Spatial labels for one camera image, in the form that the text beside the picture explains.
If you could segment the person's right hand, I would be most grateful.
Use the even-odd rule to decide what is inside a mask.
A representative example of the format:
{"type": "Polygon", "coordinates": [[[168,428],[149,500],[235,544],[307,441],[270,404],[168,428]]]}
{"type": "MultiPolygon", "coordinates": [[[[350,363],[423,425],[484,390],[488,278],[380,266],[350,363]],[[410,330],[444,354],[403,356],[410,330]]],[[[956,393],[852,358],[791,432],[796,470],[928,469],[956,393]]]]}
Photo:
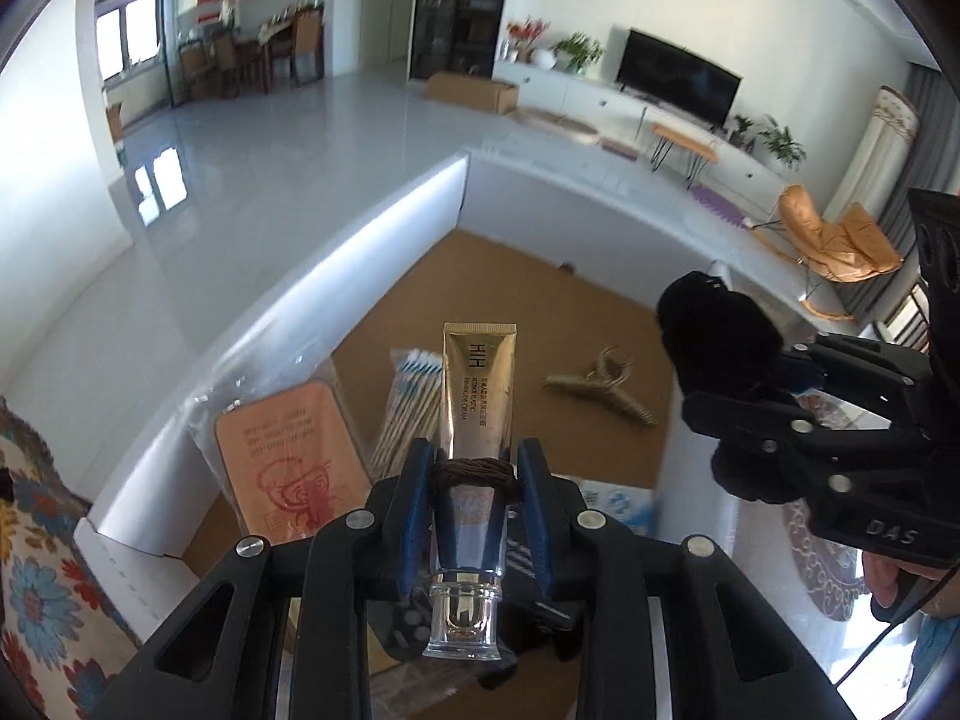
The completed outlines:
{"type": "Polygon", "coordinates": [[[864,582],[872,595],[871,610],[878,621],[890,621],[896,599],[900,595],[900,583],[908,578],[939,580],[946,575],[946,569],[921,566],[914,562],[901,561],[893,557],[879,556],[864,551],[861,554],[864,582]]]}

